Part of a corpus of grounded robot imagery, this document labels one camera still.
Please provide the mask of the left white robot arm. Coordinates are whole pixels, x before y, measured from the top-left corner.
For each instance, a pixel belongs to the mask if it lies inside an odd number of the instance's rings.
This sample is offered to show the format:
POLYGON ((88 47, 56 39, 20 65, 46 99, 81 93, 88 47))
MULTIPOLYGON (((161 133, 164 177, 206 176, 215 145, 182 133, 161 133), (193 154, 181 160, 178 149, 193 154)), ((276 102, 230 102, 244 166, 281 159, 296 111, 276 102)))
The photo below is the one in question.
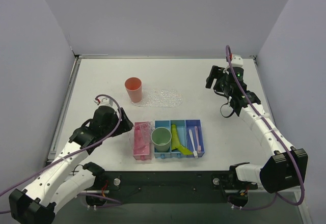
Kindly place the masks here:
POLYGON ((74 130, 63 150, 38 177, 23 190, 9 195, 10 213, 19 223, 52 223, 57 212, 87 188, 99 189, 104 184, 104 169, 89 162, 68 178, 104 140, 131 131, 133 123, 123 108, 99 106, 91 119, 74 130))

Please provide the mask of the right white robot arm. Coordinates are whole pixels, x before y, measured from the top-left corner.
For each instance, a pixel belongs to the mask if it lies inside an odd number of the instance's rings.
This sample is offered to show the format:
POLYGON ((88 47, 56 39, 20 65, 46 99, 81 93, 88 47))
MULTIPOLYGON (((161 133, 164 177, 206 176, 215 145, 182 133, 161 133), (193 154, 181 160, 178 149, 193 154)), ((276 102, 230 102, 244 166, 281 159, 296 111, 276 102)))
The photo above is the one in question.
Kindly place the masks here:
POLYGON ((205 85, 228 99, 232 112, 247 124, 268 157, 263 166, 235 165, 236 179, 260 184, 269 193, 303 186, 308 154, 294 147, 276 128, 258 96, 247 89, 243 72, 241 67, 213 66, 205 85))

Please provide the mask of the orange plastic cup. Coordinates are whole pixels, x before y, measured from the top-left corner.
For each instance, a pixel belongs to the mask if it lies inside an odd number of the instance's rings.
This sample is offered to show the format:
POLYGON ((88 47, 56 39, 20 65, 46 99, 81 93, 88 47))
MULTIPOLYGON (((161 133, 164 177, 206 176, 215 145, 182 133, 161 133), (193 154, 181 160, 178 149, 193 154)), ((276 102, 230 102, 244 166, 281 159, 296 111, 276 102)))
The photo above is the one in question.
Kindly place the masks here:
POLYGON ((138 103, 142 99, 142 82, 137 77, 128 78, 125 81, 125 88, 133 103, 138 103))

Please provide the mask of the clear textured plastic box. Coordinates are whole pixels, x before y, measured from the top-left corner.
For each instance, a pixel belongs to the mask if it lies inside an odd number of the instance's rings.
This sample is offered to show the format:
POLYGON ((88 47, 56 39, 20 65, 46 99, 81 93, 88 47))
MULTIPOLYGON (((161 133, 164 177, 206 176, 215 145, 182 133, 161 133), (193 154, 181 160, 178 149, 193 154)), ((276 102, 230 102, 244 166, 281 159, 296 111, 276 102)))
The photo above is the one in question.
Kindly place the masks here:
POLYGON ((135 122, 132 130, 128 132, 129 142, 133 150, 145 148, 151 144, 153 122, 135 122))

